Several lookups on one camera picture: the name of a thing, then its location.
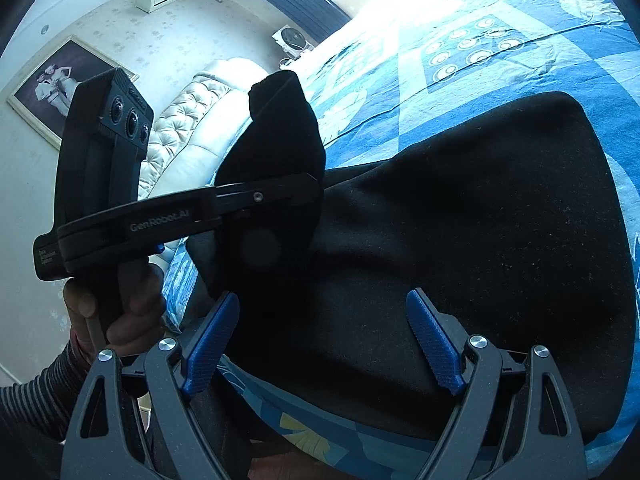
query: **bed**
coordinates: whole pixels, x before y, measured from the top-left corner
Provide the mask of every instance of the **bed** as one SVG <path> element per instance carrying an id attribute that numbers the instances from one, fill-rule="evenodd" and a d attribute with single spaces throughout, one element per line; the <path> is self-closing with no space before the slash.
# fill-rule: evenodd
<path id="1" fill-rule="evenodd" d="M 327 168 L 390 158 L 515 98 L 572 95 L 606 152 L 638 282 L 640 44 L 611 0 L 373 0 L 291 68 L 318 117 Z M 181 244 L 164 286 L 175 323 L 195 275 Z M 274 395 L 229 362 L 221 370 L 245 398 Z M 286 413 L 294 401 L 280 397 Z M 586 447 L 590 476 L 639 418 L 637 339 L 618 422 Z"/>

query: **bride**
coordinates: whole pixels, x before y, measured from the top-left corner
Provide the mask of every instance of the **bride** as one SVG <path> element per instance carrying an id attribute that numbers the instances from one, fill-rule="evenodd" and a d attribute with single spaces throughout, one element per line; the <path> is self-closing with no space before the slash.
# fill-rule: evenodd
<path id="1" fill-rule="evenodd" d="M 64 92 L 66 98 L 71 102 L 78 88 L 78 81 L 71 77 L 70 66 L 49 65 L 44 71 L 52 83 Z"/>

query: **striped sleeve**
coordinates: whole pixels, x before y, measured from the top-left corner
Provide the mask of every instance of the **striped sleeve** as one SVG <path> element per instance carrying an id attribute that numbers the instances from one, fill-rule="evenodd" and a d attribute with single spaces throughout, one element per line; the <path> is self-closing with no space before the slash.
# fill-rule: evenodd
<path id="1" fill-rule="evenodd" d="M 86 377 L 71 342 L 33 381 L 0 388 L 0 405 L 15 422 L 23 422 L 61 442 Z"/>

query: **camera lens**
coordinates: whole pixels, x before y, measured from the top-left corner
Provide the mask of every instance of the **camera lens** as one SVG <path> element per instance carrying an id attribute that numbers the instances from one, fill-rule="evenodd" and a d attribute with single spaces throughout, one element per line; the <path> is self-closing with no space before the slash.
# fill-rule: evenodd
<path id="1" fill-rule="evenodd" d="M 142 142 L 142 144 L 144 144 L 148 138 L 149 138 L 149 125 L 144 123 L 142 125 L 142 128 L 140 128 L 140 141 Z"/>
<path id="2" fill-rule="evenodd" d="M 129 118 L 127 119 L 127 135 L 133 139 L 138 130 L 138 113 L 135 110 L 129 112 Z"/>
<path id="3" fill-rule="evenodd" d="M 111 104 L 111 120 L 114 123 L 118 124 L 120 122 L 123 109 L 124 104 L 122 103 L 122 97 L 118 96 L 113 100 L 113 104 Z"/>

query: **blue gripper pad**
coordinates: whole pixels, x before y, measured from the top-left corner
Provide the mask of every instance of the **blue gripper pad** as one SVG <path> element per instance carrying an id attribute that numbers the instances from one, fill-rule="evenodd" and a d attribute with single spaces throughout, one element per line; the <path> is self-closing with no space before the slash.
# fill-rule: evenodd
<path id="1" fill-rule="evenodd" d="M 453 395 L 466 388 L 460 354 L 417 291 L 406 296 L 406 317 L 438 384 Z"/>
<path id="2" fill-rule="evenodd" d="M 203 391 L 216 371 L 222 352 L 238 324 L 240 303 L 235 294 L 228 294 L 209 321 L 186 361 L 182 393 L 189 399 Z"/>

